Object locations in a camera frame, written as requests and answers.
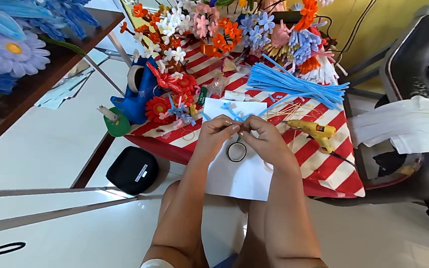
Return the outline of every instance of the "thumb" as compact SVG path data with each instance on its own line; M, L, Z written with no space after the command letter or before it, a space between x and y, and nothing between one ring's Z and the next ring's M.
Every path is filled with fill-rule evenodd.
M229 137L233 136L236 132L241 129L239 125L229 126L218 133L218 136L223 137L224 140L227 140Z
M239 134L241 135L242 139L249 145L251 148L256 150L259 143L261 142L257 137L254 137L250 131L240 131Z

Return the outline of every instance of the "forearm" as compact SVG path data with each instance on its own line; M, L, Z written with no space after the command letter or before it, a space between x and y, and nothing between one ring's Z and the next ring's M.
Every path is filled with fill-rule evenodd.
M266 250L274 259L320 258L300 168L294 155L289 158L285 167L274 167L265 216Z
M208 163L192 157L170 205L158 223L152 245L173 247L184 255L196 250L201 231Z

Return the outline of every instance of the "yellow glue gun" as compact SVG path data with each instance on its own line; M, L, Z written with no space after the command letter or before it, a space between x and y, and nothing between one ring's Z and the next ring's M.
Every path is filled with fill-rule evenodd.
M282 122L292 128L296 128L302 132L309 134L310 137L312 137L319 143L319 151L325 154L330 154L333 151L329 139L332 138L337 131L335 127L330 125L323 126L314 122L307 122L302 120L289 120Z

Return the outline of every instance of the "white cloth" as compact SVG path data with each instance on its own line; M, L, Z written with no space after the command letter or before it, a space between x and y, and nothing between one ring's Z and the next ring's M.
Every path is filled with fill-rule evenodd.
M429 152L429 99L414 96L349 119L352 143L368 147L390 139L399 154Z
M162 259L149 259L140 268L174 268L173 265Z

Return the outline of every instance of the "purple daisy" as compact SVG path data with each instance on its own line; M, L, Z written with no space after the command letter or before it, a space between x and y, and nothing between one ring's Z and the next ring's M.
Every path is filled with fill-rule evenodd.
M9 73L13 77L37 74L50 62L45 56L49 51L40 49L46 44L37 35L24 31L26 40L15 40L0 34L0 74Z

